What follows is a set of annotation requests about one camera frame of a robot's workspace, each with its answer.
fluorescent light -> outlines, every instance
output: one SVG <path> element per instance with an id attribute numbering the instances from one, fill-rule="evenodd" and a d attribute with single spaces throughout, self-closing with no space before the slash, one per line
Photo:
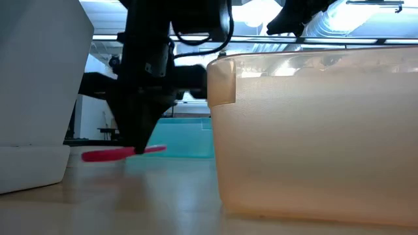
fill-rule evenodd
<path id="1" fill-rule="evenodd" d="M 323 44 L 320 44 L 320 45 L 302 44 L 301 46 L 302 46 L 302 48 L 309 48 L 309 49 L 316 49 L 316 48 L 318 48 L 318 49 L 322 49 L 322 48 L 326 48 L 326 49 L 344 49 L 344 48 L 346 48 L 343 45 L 323 45 Z"/>
<path id="2" fill-rule="evenodd" d="M 418 39 L 387 39 L 385 44 L 418 44 Z"/>
<path id="3" fill-rule="evenodd" d="M 117 35 L 93 35 L 93 40 L 116 40 Z"/>
<path id="4" fill-rule="evenodd" d="M 290 43 L 290 42 L 296 42 L 295 37 L 232 37 L 231 42 L 234 41 L 248 41 L 248 42 L 262 42 L 262 43 Z"/>
<path id="5" fill-rule="evenodd" d="M 182 35 L 182 39 L 184 40 L 203 40 L 206 39 L 208 36 L 199 36 L 199 35 Z M 178 41 L 177 36 L 170 36 L 171 40 Z"/>
<path id="6" fill-rule="evenodd" d="M 310 42 L 310 43 L 353 43 L 353 44 L 370 44 L 370 43 L 376 43 L 377 39 L 327 39 L 327 38 L 309 38 L 305 39 L 304 42 Z"/>
<path id="7" fill-rule="evenodd" d="M 207 38 L 208 36 L 199 36 L 199 35 L 184 35 L 182 38 L 184 40 L 203 40 Z M 170 36 L 170 38 L 174 41 L 178 41 L 178 38 L 176 36 Z M 263 43 L 290 43 L 290 42 L 296 42 L 296 38 L 294 37 L 241 37 L 241 36 L 233 36 L 231 38 L 231 42 L 263 42 Z"/>

white container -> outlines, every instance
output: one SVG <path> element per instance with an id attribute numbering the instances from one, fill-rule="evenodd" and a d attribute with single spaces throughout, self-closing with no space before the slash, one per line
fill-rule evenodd
<path id="1" fill-rule="evenodd" d="M 0 2 L 0 193 L 62 180 L 94 28 L 79 1 Z"/>

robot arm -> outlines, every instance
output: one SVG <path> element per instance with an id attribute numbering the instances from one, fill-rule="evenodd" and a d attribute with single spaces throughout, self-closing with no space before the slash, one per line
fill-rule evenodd
<path id="1" fill-rule="evenodd" d="M 268 34 L 294 32 L 335 0 L 287 0 L 278 16 L 268 24 Z M 206 98 L 206 70 L 202 66 L 175 67 L 174 60 L 190 55 L 211 54 L 226 47 L 233 34 L 232 0 L 120 0 L 127 8 L 120 65 L 114 67 L 117 80 L 98 73 L 85 73 L 80 94 L 107 101 L 124 146 L 144 153 L 152 131 L 163 112 L 175 105 L 177 94 L 192 90 L 195 98 Z M 209 40 L 223 42 L 215 50 L 173 54 L 169 38 L 172 24 L 183 43 L 198 46 Z M 180 33 L 208 33 L 199 42 L 187 42 Z"/>

white wall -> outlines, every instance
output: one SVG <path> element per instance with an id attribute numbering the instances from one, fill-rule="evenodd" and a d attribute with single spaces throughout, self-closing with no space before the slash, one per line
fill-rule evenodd
<path id="1" fill-rule="evenodd" d="M 116 79 L 110 67 L 89 54 L 84 72 L 100 72 Z M 106 101 L 78 95 L 74 121 L 74 137 L 103 140 L 97 128 L 110 127 L 113 115 Z"/>

blue container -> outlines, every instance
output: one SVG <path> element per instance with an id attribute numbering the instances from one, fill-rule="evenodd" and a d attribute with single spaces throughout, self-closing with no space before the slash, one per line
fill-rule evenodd
<path id="1" fill-rule="evenodd" d="M 167 150 L 154 157 L 213 158 L 214 138 L 210 118 L 161 118 L 148 146 L 164 144 Z"/>

